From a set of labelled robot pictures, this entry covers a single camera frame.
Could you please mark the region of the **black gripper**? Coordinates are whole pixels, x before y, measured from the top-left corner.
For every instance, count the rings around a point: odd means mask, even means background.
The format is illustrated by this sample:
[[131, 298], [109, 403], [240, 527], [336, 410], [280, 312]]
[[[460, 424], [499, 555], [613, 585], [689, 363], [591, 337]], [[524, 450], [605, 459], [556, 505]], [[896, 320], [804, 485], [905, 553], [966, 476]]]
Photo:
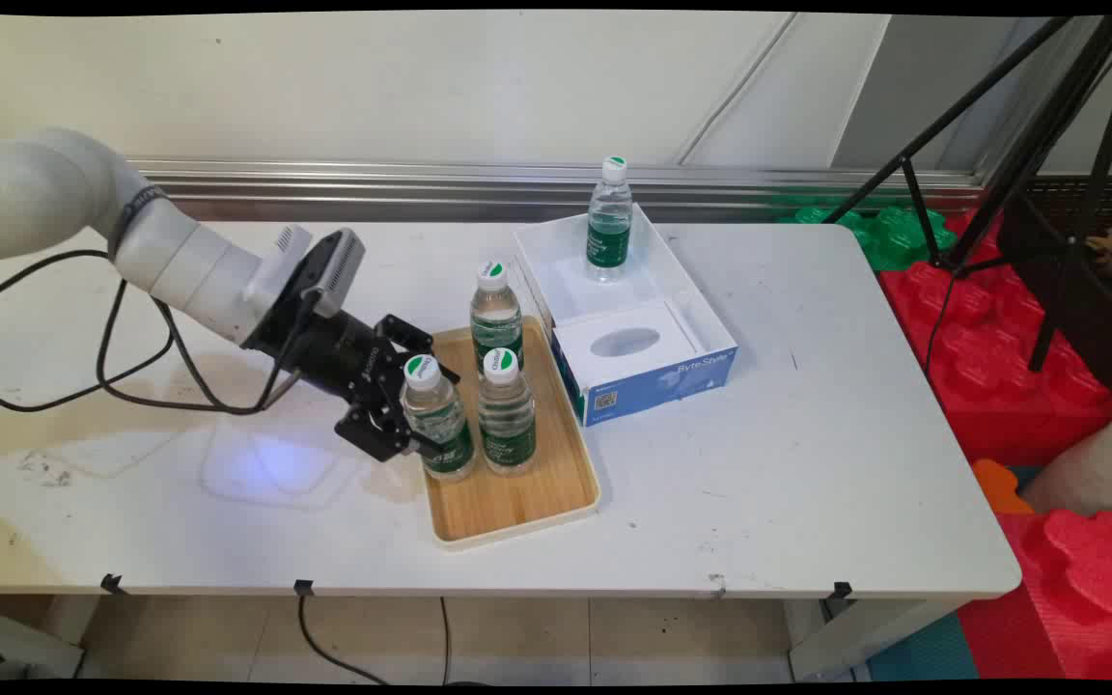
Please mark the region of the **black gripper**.
[[444, 445], [410, 426], [401, 400], [406, 363], [420, 355], [435, 357], [429, 332], [393, 314], [373, 326], [345, 311], [324, 317], [304, 302], [300, 291], [286, 289], [244, 347], [345, 399], [336, 435], [375, 461], [444, 454]]

